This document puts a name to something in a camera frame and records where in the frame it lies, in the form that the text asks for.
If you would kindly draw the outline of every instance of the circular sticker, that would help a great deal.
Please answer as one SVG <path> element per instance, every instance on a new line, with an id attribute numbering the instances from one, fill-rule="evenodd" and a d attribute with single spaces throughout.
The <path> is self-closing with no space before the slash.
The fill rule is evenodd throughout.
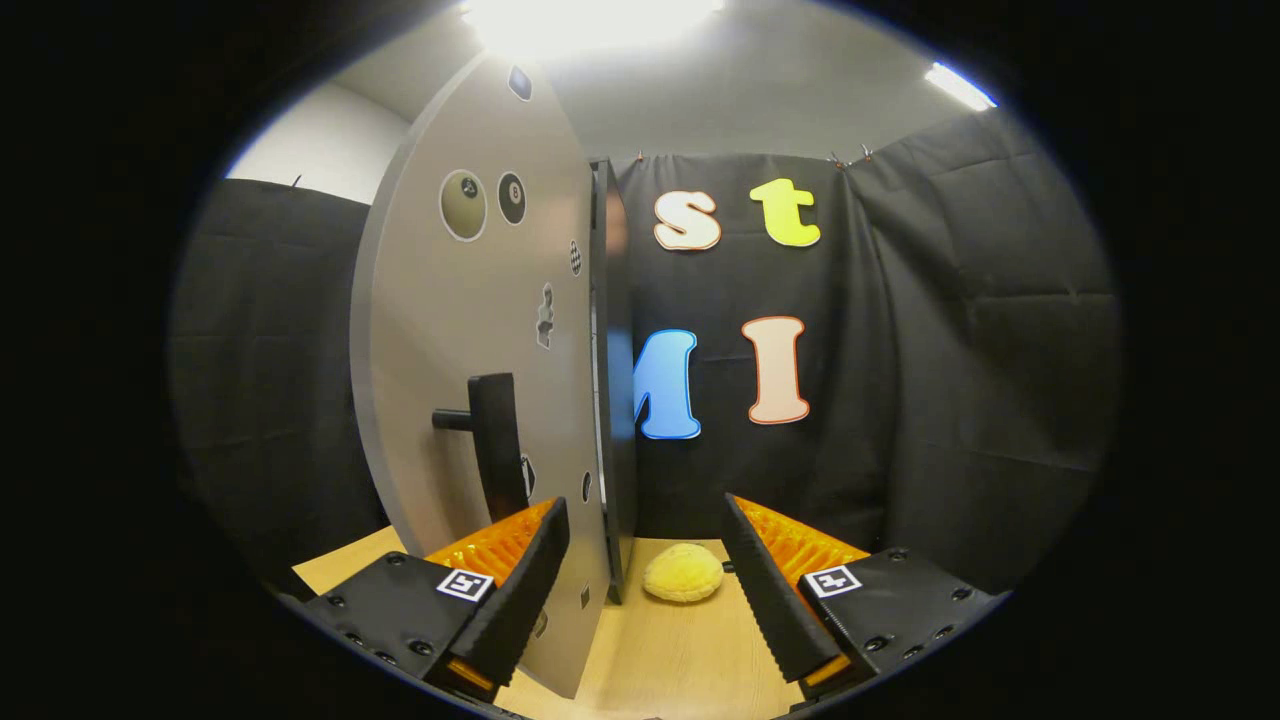
<path id="1" fill-rule="evenodd" d="M 534 81 L 529 79 L 525 70 L 516 65 L 511 67 L 511 73 L 507 76 L 507 87 L 525 102 L 529 102 L 529 99 L 534 96 Z"/>
<path id="2" fill-rule="evenodd" d="M 525 183 L 516 173 L 504 173 L 498 181 L 498 208 L 507 222 L 518 225 L 525 219 Z"/>
<path id="3" fill-rule="evenodd" d="M 453 170 L 440 184 L 440 218 L 461 242 L 471 242 L 484 232 L 485 196 L 480 179 L 468 170 Z"/>
<path id="4" fill-rule="evenodd" d="M 577 249 L 577 241 L 568 241 L 568 269 L 573 277 L 582 274 L 582 251 Z"/>

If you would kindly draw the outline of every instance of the black backdrop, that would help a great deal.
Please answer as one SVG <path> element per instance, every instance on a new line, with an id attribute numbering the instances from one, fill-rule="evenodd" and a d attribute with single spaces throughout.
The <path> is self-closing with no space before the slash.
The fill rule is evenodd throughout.
<path id="1" fill-rule="evenodd" d="M 369 206 L 312 190 L 224 181 L 174 283 L 173 407 L 187 491 L 260 578 L 388 524 L 356 425 L 347 329 Z"/>
<path id="2" fill-rule="evenodd" d="M 800 220 L 820 228 L 817 243 L 788 247 L 767 234 L 749 193 L 776 178 L 813 193 Z M 636 534 L 717 537 L 728 491 L 873 546 L 884 523 L 897 369 L 879 261 L 841 172 L 780 155 L 654 156 L 628 167 L 618 186 L 631 237 L 635 352 L 662 329 L 698 336 L 689 382 L 701 434 L 649 439 L 637 430 Z M 673 190 L 716 200 L 718 243 L 701 251 L 658 245 L 653 205 Z M 795 423 L 748 418 L 755 354 L 741 328 L 767 315 L 805 324 L 796 361 L 810 410 Z"/>
<path id="3" fill-rule="evenodd" d="M 791 178 L 822 238 L 773 242 L 750 188 Z M 1005 111 L 941 123 L 872 161 L 655 156 L 620 177 L 635 348 L 692 331 L 701 434 L 637 436 L 637 534 L 714 537 L 724 491 L 867 550 L 911 546 L 1009 589 L 1080 507 L 1119 404 L 1120 319 L 1102 241 Z M 717 202 L 722 240 L 669 251 L 654 201 Z M 742 323 L 794 315 L 796 423 L 756 425 Z"/>

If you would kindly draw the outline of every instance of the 8 ball sticker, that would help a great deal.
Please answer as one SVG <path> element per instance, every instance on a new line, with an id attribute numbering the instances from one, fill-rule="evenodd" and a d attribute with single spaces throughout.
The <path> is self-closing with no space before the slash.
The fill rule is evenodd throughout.
<path id="1" fill-rule="evenodd" d="M 440 219 L 458 242 L 480 237 L 485 225 L 485 192 L 470 170 L 453 170 L 440 184 Z"/>
<path id="2" fill-rule="evenodd" d="M 525 219 L 525 183 L 516 173 L 503 173 L 498 181 L 498 208 L 502 217 L 513 225 Z"/>

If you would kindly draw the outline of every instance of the sticker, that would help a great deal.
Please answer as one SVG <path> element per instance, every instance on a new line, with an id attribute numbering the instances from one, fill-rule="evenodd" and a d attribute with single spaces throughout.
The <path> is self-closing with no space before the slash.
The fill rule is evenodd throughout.
<path id="1" fill-rule="evenodd" d="M 538 620 L 534 621 L 534 639 L 535 641 L 538 638 L 543 637 L 543 633 L 547 632 L 547 623 L 548 623 L 548 620 L 549 619 L 547 618 L 547 609 L 544 607 L 544 609 L 539 610 L 538 611 Z"/>
<path id="2" fill-rule="evenodd" d="M 705 192 L 663 193 L 653 204 L 662 220 L 653 227 L 653 236 L 667 250 L 707 250 L 719 242 L 719 223 L 708 214 L 714 211 L 716 201 Z"/>
<path id="3" fill-rule="evenodd" d="M 498 181 L 498 209 L 512 225 L 518 225 L 525 219 L 525 183 L 516 173 L 503 173 Z"/>
<path id="4" fill-rule="evenodd" d="M 449 573 L 448 578 L 444 578 L 444 582 L 435 585 L 435 589 L 443 592 L 444 594 L 452 594 L 453 597 L 479 602 L 480 598 L 484 597 L 484 592 L 489 589 L 489 585 L 492 584 L 493 577 L 490 575 L 468 573 L 466 570 L 454 570 Z"/>
<path id="5" fill-rule="evenodd" d="M 516 65 L 511 67 L 511 74 L 507 76 L 507 87 L 525 102 L 529 102 L 529 99 L 534 96 L 534 81 L 529 79 L 525 70 Z"/>
<path id="6" fill-rule="evenodd" d="M 755 405 L 746 411 L 753 423 L 778 425 L 809 415 L 800 397 L 796 370 L 796 338 L 804 332 L 799 318 L 756 318 L 742 325 L 742 334 L 755 346 Z"/>
<path id="7" fill-rule="evenodd" d="M 751 188 L 751 200 L 764 204 L 764 229 L 778 245 L 808 247 L 822 237 L 818 225 L 800 222 L 800 205 L 813 205 L 813 193 L 796 190 L 788 178 Z"/>
<path id="8" fill-rule="evenodd" d="M 534 473 L 534 464 L 529 461 L 529 456 L 524 452 L 520 454 L 520 474 L 525 478 L 525 500 L 534 496 L 534 486 L 538 484 L 538 475 Z"/>
<path id="9" fill-rule="evenodd" d="M 556 329 L 556 310 L 552 307 L 552 283 L 543 286 L 543 304 L 538 306 L 538 345 L 552 348 L 552 331 Z"/>
<path id="10" fill-rule="evenodd" d="M 468 170 L 453 170 L 440 183 L 440 219 L 453 240 L 471 242 L 485 224 L 485 192 L 480 178 Z"/>
<path id="11" fill-rule="evenodd" d="M 650 439 L 689 439 L 703 432 L 689 400 L 689 356 L 698 336 L 689 331 L 658 331 L 644 341 L 631 373 L 632 421 L 649 405 L 640 432 Z"/>
<path id="12" fill-rule="evenodd" d="M 576 240 L 568 241 L 568 269 L 575 278 L 582 273 L 582 251 L 577 249 Z"/>
<path id="13" fill-rule="evenodd" d="M 809 573 L 804 579 L 818 597 L 831 597 L 863 587 L 863 583 L 844 565 Z"/>

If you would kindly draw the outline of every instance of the black handle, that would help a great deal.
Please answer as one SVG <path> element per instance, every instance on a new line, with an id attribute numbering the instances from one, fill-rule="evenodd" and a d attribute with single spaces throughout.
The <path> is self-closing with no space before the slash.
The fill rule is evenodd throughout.
<path id="1" fill-rule="evenodd" d="M 476 465 L 489 518 L 497 523 L 529 507 L 520 471 L 516 423 L 516 380 L 511 373 L 475 375 L 467 380 L 471 410 L 435 410 L 431 425 L 474 436 Z"/>

